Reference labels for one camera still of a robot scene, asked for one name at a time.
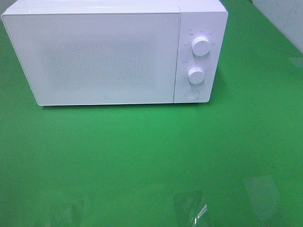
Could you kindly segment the round white door button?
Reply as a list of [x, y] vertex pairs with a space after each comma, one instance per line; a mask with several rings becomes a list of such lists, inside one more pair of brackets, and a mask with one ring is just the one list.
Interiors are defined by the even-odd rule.
[[199, 98], [199, 91], [197, 89], [191, 89], [186, 91], [185, 96], [188, 100], [197, 100]]

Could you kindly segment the white microwave knob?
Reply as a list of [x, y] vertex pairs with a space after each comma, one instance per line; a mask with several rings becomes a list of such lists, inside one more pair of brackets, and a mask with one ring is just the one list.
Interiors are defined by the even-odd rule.
[[202, 83], [205, 79], [205, 73], [201, 67], [191, 68], [187, 75], [189, 82], [194, 85]]
[[197, 36], [191, 43], [192, 52], [200, 57], [209, 53], [211, 47], [210, 39], [205, 35]]

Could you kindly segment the white microwave door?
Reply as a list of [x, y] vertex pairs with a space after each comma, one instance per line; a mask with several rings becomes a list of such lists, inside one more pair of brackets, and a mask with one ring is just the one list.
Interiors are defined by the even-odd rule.
[[172, 103], [179, 13], [4, 15], [39, 105]]

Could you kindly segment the green table cloth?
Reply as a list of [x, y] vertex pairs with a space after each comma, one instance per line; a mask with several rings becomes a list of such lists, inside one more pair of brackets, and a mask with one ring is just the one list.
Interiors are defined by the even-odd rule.
[[38, 106], [1, 27], [1, 226], [302, 226], [303, 55], [223, 4], [205, 104]]

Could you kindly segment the white microwave oven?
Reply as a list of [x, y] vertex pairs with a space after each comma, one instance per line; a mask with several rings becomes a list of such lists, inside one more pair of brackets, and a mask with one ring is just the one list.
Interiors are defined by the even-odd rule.
[[[180, 14], [172, 103], [208, 102], [228, 20], [228, 11], [218, 0], [18, 0], [3, 12], [1, 19], [4, 15], [141, 13]], [[211, 47], [208, 54], [198, 57], [193, 54], [191, 43], [200, 35], [210, 39]], [[189, 82], [187, 73], [193, 67], [201, 67], [205, 73], [200, 84]], [[194, 88], [199, 91], [199, 98], [188, 100], [185, 93]]]

